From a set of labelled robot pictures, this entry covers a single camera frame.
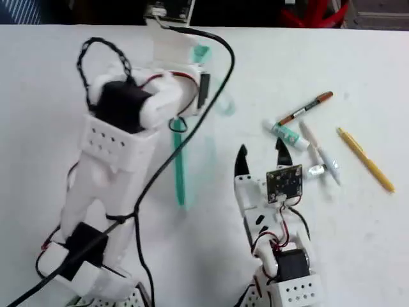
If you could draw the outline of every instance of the black wire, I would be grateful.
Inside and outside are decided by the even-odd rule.
[[[173,128],[173,124],[174,124],[175,119],[174,119],[174,118],[171,118],[171,119],[169,120],[169,122],[167,123],[167,127],[169,128],[169,130],[172,131],[172,132],[175,132],[175,133],[184,133],[184,132],[186,132],[187,129],[188,129],[186,120],[185,120],[183,117],[181,117],[181,116],[178,117],[177,119],[182,122],[182,124],[183,124],[183,126],[184,126],[184,129],[178,130],[178,129]]]
[[[189,127],[187,126],[186,120],[184,119],[184,117],[180,116],[183,112],[185,112],[195,101],[196,97],[199,95],[199,86],[197,85],[197,83],[195,82],[195,80],[190,79],[191,81],[193,81],[193,83],[195,84],[196,87],[196,92],[194,94],[194,96],[192,97],[192,99],[190,100],[190,102],[182,109],[178,112],[177,117],[176,118],[171,118],[168,123],[167,123],[167,127],[169,128],[170,131],[175,132],[175,133],[185,133],[188,131]],[[173,124],[175,120],[180,120],[184,126],[183,129],[175,129],[173,128]]]
[[[308,227],[307,221],[304,219],[304,216],[302,216],[302,214],[298,210],[294,209],[293,207],[287,207],[287,208],[288,210],[290,210],[292,213],[294,213],[301,219],[302,223],[304,224],[305,230],[307,232],[308,239],[311,240],[311,237],[309,235],[309,227]]]
[[[85,246],[82,250],[80,250],[78,253],[76,253],[73,257],[68,259],[66,262],[61,264],[57,269],[52,271],[46,278],[41,280],[37,285],[35,285],[33,288],[28,290],[26,293],[21,295],[18,299],[14,300],[14,302],[10,303],[7,305],[7,307],[16,307],[19,304],[23,303],[26,299],[40,291],[46,284],[48,284],[50,281],[52,281],[57,275],[60,275],[69,265],[72,265],[76,261],[78,261],[82,256],[84,256],[90,249],[94,248],[102,239],[105,238],[105,236],[113,231],[116,227],[120,225],[120,222],[115,222],[106,231],[102,232],[98,237],[95,237],[95,239],[91,240],[87,246]]]
[[[111,48],[119,57],[120,57],[120,61],[122,62],[123,65],[123,69],[125,71],[125,75],[127,76],[127,82],[128,83],[134,83],[135,79],[132,77],[132,66],[128,60],[128,58],[125,56],[125,53],[123,53],[123,51],[121,49],[119,49],[117,46],[115,46],[115,44],[108,42],[107,40],[103,39],[102,37],[91,37],[90,39],[88,39],[86,42],[83,43],[82,47],[81,47],[81,52],[78,56],[78,61],[77,61],[77,70],[78,73],[81,77],[82,83],[84,85],[85,88],[85,92],[86,92],[86,102],[87,102],[87,106],[88,109],[90,111],[94,111],[94,106],[91,105],[91,101],[89,100],[89,84],[87,82],[87,78],[84,74],[84,71],[82,69],[82,59],[85,57],[85,54],[87,53],[89,47],[93,44],[93,43],[102,43],[106,46],[108,46],[109,48]]]
[[[37,260],[36,260],[36,265],[35,265],[35,268],[36,268],[36,273],[37,273],[37,275],[41,278],[41,279],[44,279],[45,278],[45,276],[40,272],[40,270],[38,269],[38,262],[40,262],[40,258],[42,257],[42,255],[45,253],[45,251],[42,251],[39,255],[38,255],[38,257],[37,257]]]
[[[191,29],[191,28],[178,28],[178,27],[169,27],[170,30],[179,32],[179,33],[185,33],[185,34],[191,34],[191,35],[197,35],[197,36],[202,36],[206,38],[210,38],[212,40],[215,40],[216,42],[219,42],[222,44],[227,51],[230,53],[231,56],[231,64],[229,67],[229,70],[220,85],[220,88],[216,91],[215,95],[213,96],[212,100],[210,101],[208,107],[206,110],[203,112],[202,116],[200,119],[197,121],[196,125],[192,129],[192,131],[187,135],[187,137],[180,143],[180,145],[174,150],[174,152],[169,156],[169,158],[166,159],[166,161],[159,167],[159,169],[153,174],[153,176],[150,178],[148,183],[146,184],[145,188],[142,190],[141,194],[139,195],[135,207],[134,207],[134,213],[133,216],[137,216],[139,214],[139,207],[141,206],[141,202],[143,198],[146,196],[148,193],[150,187],[153,185],[153,183],[156,181],[156,179],[159,177],[159,175],[167,168],[167,166],[173,161],[174,158],[178,156],[178,154],[181,152],[183,147],[186,146],[186,144],[193,138],[194,134],[197,132],[197,130],[200,128],[201,124],[207,117],[210,109],[213,107],[213,105],[216,103],[216,100],[218,99],[219,95],[222,93],[224,87],[226,86],[227,82],[229,81],[229,78],[231,76],[231,73],[233,72],[233,69],[235,67],[235,53],[231,46],[225,41],[223,38],[219,37],[218,35],[207,33],[204,31],[196,30],[196,29]],[[141,238],[140,238],[140,231],[139,231],[139,220],[135,220],[135,230],[136,230],[136,242],[137,242],[137,250],[138,250],[138,256],[139,256],[139,261],[141,264],[145,264],[143,253],[142,253],[142,247],[141,247]],[[146,270],[146,273],[148,274],[148,277],[151,275],[148,266],[145,264],[144,268]],[[153,286],[153,280],[151,281],[151,300],[152,300],[152,307],[155,307],[155,299],[153,296],[154,293],[154,286]]]
[[[141,244],[141,236],[140,234],[140,227],[139,227],[139,214],[135,214],[135,237],[136,237],[136,249],[138,252],[139,262],[141,266],[144,268],[146,275],[148,275],[149,285],[151,288],[151,307],[155,307],[155,285],[153,284],[153,277],[151,270],[149,269],[148,265],[145,262],[142,254],[142,244]]]
[[[142,247],[141,247],[141,238],[140,238],[140,231],[139,231],[139,218],[137,218],[138,213],[139,213],[139,207],[141,206],[141,203],[142,203],[144,197],[148,193],[148,191],[151,188],[151,186],[153,185],[153,183],[159,177],[159,175],[166,169],[166,167],[173,161],[173,159],[175,157],[177,157],[177,155],[181,152],[183,147],[186,146],[186,144],[193,138],[194,134],[200,128],[201,124],[203,123],[203,121],[207,117],[210,109],[216,103],[216,100],[218,99],[218,97],[222,93],[223,89],[225,88],[227,82],[229,81],[231,73],[233,72],[233,69],[235,67],[235,61],[236,61],[235,53],[234,53],[233,49],[231,48],[231,46],[227,43],[227,41],[225,41],[223,38],[221,38],[218,35],[214,35],[214,34],[211,34],[211,33],[205,32],[205,31],[196,30],[196,29],[190,29],[190,28],[169,27],[169,29],[171,29],[173,31],[176,31],[176,32],[179,32],[179,33],[197,35],[197,36],[202,36],[202,37],[206,37],[206,38],[215,40],[216,42],[219,42],[221,45],[223,45],[227,49],[227,51],[229,52],[229,54],[231,56],[231,64],[230,64],[229,70],[228,70],[222,84],[220,85],[219,89],[216,91],[215,95],[213,96],[212,100],[210,101],[208,107],[206,108],[206,110],[204,111],[204,113],[202,114],[200,119],[197,121],[195,127],[192,129],[192,132],[190,132],[188,134],[188,136],[180,143],[180,145],[174,150],[174,152],[166,159],[166,161],[161,165],[161,167],[159,167],[159,169],[155,172],[155,174],[153,174],[153,176],[150,178],[150,180],[146,184],[145,188],[142,190],[141,194],[139,195],[139,197],[138,197],[138,199],[137,199],[137,201],[135,203],[134,212],[127,215],[127,216],[120,217],[121,221],[119,221],[119,220],[115,221],[115,223],[113,223],[110,227],[108,227],[108,229],[106,229],[106,231],[101,233],[98,237],[94,238],[87,246],[85,246],[77,254],[75,254],[73,257],[71,257],[67,262],[61,264],[56,270],[54,270],[46,278],[41,280],[41,282],[39,282],[36,286],[34,286],[30,290],[28,290],[26,293],[21,295],[18,299],[14,300],[14,302],[9,304],[7,307],[16,307],[19,304],[23,303],[26,299],[28,299],[29,297],[31,297],[32,295],[34,295],[35,293],[40,291],[46,284],[48,284],[50,281],[52,281],[57,275],[62,273],[66,269],[66,267],[68,265],[78,261],[90,249],[92,249],[94,246],[96,246],[102,239],[105,238],[105,236],[107,234],[109,234],[116,227],[118,227],[121,224],[121,222],[124,221],[124,219],[130,219],[132,217],[135,217],[135,230],[136,230],[135,236],[136,236],[136,243],[137,243],[139,261],[141,262],[141,265],[144,267],[144,269],[145,269],[145,271],[146,271],[146,273],[148,275],[148,278],[150,280],[151,300],[152,300],[151,306],[155,307],[155,298],[154,298],[155,290],[154,290],[154,286],[153,286],[153,278],[152,278],[152,275],[151,275],[151,272],[150,272],[148,266],[146,265],[146,262],[144,261],[144,257],[143,257],[143,253],[142,253]]]

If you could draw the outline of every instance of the white table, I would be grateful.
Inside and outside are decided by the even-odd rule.
[[[234,48],[228,92],[236,113],[214,116],[217,176],[189,212],[178,210],[173,171],[154,185],[141,209],[144,255],[157,306],[232,306],[259,264],[251,258],[233,193],[233,166],[242,143],[256,172],[275,166],[275,139],[261,129],[317,94],[335,96],[304,116],[339,161],[344,185],[328,177],[306,182],[299,210],[321,260],[327,306],[407,306],[409,288],[409,33],[302,29],[213,29]],[[76,147],[84,90],[75,69],[81,43],[102,36],[135,63],[151,59],[145,28],[2,26],[0,39],[0,305],[36,284],[39,246],[58,223],[65,175]],[[216,44],[221,78],[228,54]],[[86,71],[96,76],[115,60],[93,47]],[[336,134],[345,128],[396,186],[389,195]],[[298,130],[298,125],[290,125]],[[152,171],[169,154],[166,131]],[[294,163],[311,164],[291,149]],[[139,268],[134,244],[128,261]],[[26,306],[62,306],[73,293],[53,282]]]

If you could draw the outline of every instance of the glue stick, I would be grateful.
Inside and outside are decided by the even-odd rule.
[[[271,122],[270,120],[263,120],[263,127],[298,150],[305,150],[309,146],[309,142],[306,139],[289,130],[286,126],[280,126],[278,123]]]

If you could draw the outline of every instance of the red object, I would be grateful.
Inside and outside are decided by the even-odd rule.
[[[338,12],[324,19],[328,0],[309,0],[304,19],[300,19],[286,9],[281,10],[280,23],[287,28],[332,28],[344,20],[348,0],[341,0]]]

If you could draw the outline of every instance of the circuit board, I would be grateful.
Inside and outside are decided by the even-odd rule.
[[[193,6],[193,0],[148,0],[145,17],[153,18],[154,13],[162,20],[187,23]]]
[[[275,203],[281,196],[284,200],[302,195],[302,165],[269,171],[266,174],[268,203]]]

